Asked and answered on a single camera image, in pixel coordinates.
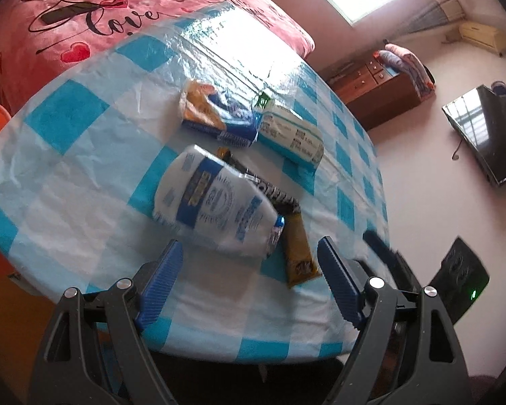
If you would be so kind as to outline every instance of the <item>pink blanket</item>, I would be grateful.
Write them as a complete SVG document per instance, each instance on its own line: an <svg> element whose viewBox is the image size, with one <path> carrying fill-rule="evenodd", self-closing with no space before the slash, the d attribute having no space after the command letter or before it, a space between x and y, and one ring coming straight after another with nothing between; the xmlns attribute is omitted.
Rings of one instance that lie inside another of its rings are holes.
<svg viewBox="0 0 506 405"><path fill-rule="evenodd" d="M98 7L46 25L42 13L76 2ZM15 114L46 83L127 35L223 0L1 0L0 101ZM305 58L311 37L271 0L227 0L248 11Z"/></svg>

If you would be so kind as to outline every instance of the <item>white floor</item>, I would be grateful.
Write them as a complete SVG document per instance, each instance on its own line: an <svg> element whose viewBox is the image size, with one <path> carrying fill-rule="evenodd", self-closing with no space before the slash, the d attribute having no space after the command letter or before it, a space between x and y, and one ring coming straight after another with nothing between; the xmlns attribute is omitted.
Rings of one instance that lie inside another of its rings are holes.
<svg viewBox="0 0 506 405"><path fill-rule="evenodd" d="M381 164L390 241L425 285L460 235L481 258L490 282L455 329L471 375L498 376L506 365L506 184L495 189L459 143L441 107L484 83L506 82L506 57L468 44L419 55L437 96L369 132Z"/></svg>

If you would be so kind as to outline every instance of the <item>blue gripper pad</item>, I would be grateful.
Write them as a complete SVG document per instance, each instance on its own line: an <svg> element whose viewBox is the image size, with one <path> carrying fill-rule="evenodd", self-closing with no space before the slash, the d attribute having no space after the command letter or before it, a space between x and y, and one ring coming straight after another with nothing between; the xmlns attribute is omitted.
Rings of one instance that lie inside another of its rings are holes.
<svg viewBox="0 0 506 405"><path fill-rule="evenodd" d="M360 329L365 324L365 315L362 311L363 298L358 289L358 279L347 260L339 257L329 236L320 239L317 259L341 315Z"/></svg>
<svg viewBox="0 0 506 405"><path fill-rule="evenodd" d="M139 313L135 324L141 331L158 319L183 263L182 244L174 241L163 252L158 267L140 294Z"/></svg>

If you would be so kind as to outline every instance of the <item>table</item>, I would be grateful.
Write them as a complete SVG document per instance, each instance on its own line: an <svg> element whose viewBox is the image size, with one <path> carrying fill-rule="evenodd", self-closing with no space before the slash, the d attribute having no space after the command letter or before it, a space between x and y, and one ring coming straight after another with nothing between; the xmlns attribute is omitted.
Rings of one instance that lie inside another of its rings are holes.
<svg viewBox="0 0 506 405"><path fill-rule="evenodd" d="M317 74L245 11L224 3L166 20L83 61L37 93L0 133L0 249L44 295L106 289L156 259L173 234L151 219L166 167L216 140L180 126L186 78L251 102L262 90L322 132L315 174L261 143L233 153L297 197L310 246L333 238L347 258L387 269L362 241L387 239L382 179L363 128ZM158 320L154 350L212 361L299 362L350 351L325 279L287 289L281 247L228 257L184 240L184 268Z"/></svg>

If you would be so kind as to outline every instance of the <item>rolled blanket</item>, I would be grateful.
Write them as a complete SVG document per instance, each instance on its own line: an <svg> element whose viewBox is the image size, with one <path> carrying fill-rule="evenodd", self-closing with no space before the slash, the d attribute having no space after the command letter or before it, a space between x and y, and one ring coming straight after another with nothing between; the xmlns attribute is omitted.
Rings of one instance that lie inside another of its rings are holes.
<svg viewBox="0 0 506 405"><path fill-rule="evenodd" d="M408 74L414 83L414 89L418 93L421 101L424 101L433 95L434 90L422 80L420 74L418 73L418 70L416 70L409 63L403 61L403 59L401 59L399 56L388 50L379 50L378 52L374 53L374 56L376 59L386 64L386 66Z"/></svg>
<svg viewBox="0 0 506 405"><path fill-rule="evenodd" d="M420 62L417 56L405 47L400 47L395 44L386 44L384 48L395 55L399 56L410 66L414 67L420 75L422 81L429 86L432 90L435 90L435 84L431 81L427 72L425 71L424 65Z"/></svg>

